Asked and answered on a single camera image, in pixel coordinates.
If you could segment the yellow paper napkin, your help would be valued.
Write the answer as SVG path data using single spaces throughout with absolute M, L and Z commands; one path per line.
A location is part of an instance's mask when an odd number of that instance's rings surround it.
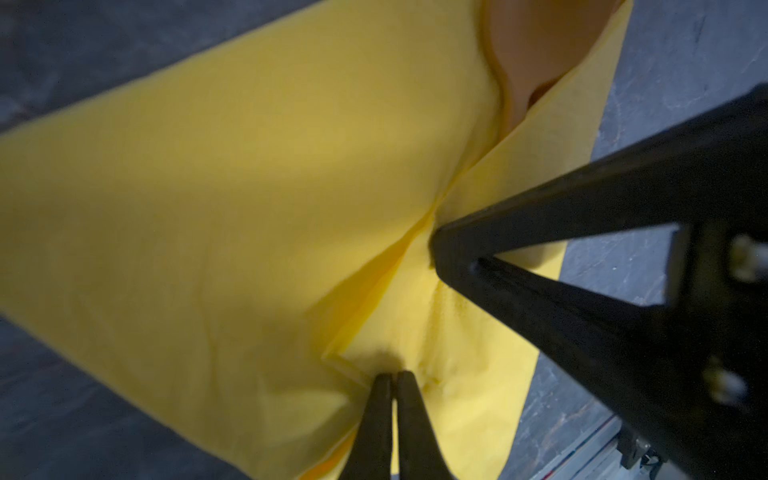
M 502 137 L 484 2 L 324 1 L 4 134 L 3 314 L 257 479 L 337 476 L 401 369 L 497 478 L 538 351 L 429 238 L 589 161 L 632 3 Z

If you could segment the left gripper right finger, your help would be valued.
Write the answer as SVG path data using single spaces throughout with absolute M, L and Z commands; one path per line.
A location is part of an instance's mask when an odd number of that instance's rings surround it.
M 395 383 L 399 477 L 404 480 L 452 480 L 415 374 L 401 371 Z

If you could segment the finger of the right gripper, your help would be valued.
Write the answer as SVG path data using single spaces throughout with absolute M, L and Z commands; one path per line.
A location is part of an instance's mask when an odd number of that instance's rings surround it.
M 438 264 L 560 240 L 722 221 L 767 235 L 767 87 L 440 227 Z

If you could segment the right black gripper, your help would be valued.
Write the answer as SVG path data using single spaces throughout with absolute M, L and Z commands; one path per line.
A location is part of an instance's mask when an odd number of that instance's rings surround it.
M 680 223 L 664 306 L 496 258 L 436 257 L 440 278 L 549 356 L 694 478 L 767 476 L 767 238 Z

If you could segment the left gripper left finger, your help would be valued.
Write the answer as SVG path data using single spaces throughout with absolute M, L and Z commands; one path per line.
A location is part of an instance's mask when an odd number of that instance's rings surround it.
M 393 379 L 377 375 L 340 480 L 389 480 L 393 450 Z

